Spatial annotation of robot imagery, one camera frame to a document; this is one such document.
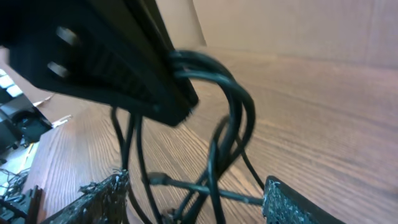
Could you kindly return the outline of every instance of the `wooden table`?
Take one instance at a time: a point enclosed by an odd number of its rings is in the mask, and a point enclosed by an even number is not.
[[[346,223],[397,223],[398,72],[332,62],[201,49],[219,59],[254,98],[256,130],[247,148],[263,180],[275,175]],[[149,171],[194,181],[205,167],[208,140],[228,112],[221,90],[193,82],[201,99],[193,116],[172,129],[145,120]],[[126,128],[127,113],[119,112]],[[153,219],[139,180],[135,147],[130,172],[139,203]],[[120,166],[109,107],[94,105],[42,136],[25,189],[44,189],[40,219],[75,200],[79,186]],[[261,197],[236,162],[223,189]],[[186,191],[154,187],[160,208],[176,207]],[[264,223],[260,208],[223,200],[228,223]],[[214,223],[208,200],[199,223]]]

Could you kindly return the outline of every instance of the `metal screw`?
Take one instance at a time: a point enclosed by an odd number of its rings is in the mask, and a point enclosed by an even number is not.
[[[55,62],[48,63],[47,67],[61,78],[67,78],[69,76],[68,70]]]
[[[80,42],[78,36],[72,30],[65,27],[57,27],[57,36],[71,46],[76,46]]]

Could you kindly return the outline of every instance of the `black mechanical part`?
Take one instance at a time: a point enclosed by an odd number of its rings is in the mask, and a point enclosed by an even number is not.
[[[171,126],[198,103],[189,80],[174,78],[174,48],[154,0],[11,2],[0,1],[11,10],[0,14],[0,45],[33,85]]]
[[[0,221],[10,224],[35,224],[41,198],[42,189],[35,186],[25,194],[0,199]]]
[[[80,191],[84,195],[44,220],[42,224],[128,223],[126,192],[129,187],[129,174],[125,170],[100,183],[83,186]]]
[[[267,224],[343,224],[274,176],[266,180],[262,214]]]

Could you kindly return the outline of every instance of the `black plastic housing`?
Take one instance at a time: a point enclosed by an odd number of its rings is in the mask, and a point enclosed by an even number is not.
[[[32,0],[16,13],[6,43],[10,65],[38,88],[171,126],[198,103],[192,84],[173,78],[167,55],[174,48],[154,0]]]

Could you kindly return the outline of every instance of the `beige wall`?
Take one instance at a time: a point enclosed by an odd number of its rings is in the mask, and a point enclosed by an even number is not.
[[[396,0],[193,0],[207,46],[398,67]]]
[[[192,0],[156,0],[175,48],[205,44]]]

